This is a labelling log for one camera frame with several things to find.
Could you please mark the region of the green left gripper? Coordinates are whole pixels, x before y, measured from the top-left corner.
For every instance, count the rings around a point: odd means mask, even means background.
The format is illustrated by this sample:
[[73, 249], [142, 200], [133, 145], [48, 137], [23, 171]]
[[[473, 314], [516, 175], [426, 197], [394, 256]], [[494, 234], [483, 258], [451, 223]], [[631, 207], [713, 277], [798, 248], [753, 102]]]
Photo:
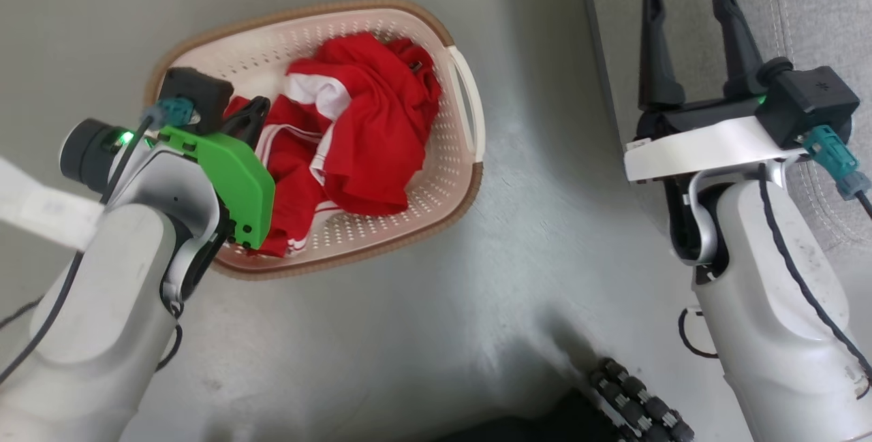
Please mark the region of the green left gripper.
[[271, 100], [235, 95], [225, 110], [220, 132], [197, 135], [178, 127], [164, 127], [159, 141], [192, 157], [236, 222], [236, 242], [261, 249], [270, 234], [275, 182], [255, 155], [270, 113]]

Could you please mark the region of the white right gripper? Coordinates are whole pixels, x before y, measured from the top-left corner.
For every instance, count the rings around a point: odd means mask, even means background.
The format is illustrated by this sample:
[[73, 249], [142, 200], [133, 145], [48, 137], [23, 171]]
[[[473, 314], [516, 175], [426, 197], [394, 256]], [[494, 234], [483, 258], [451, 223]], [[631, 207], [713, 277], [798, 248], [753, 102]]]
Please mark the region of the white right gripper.
[[[721, 26], [728, 79], [723, 97], [739, 99], [763, 95], [758, 73], [763, 66], [759, 48], [737, 0], [711, 0]], [[664, 0], [642, 0], [638, 107], [649, 111], [682, 105], [685, 89], [676, 81], [664, 33]], [[707, 127], [631, 143], [624, 153], [624, 174], [630, 182], [673, 177], [775, 159], [807, 155], [803, 147], [781, 149], [755, 116], [762, 97], [722, 105], [716, 111], [730, 116]]]

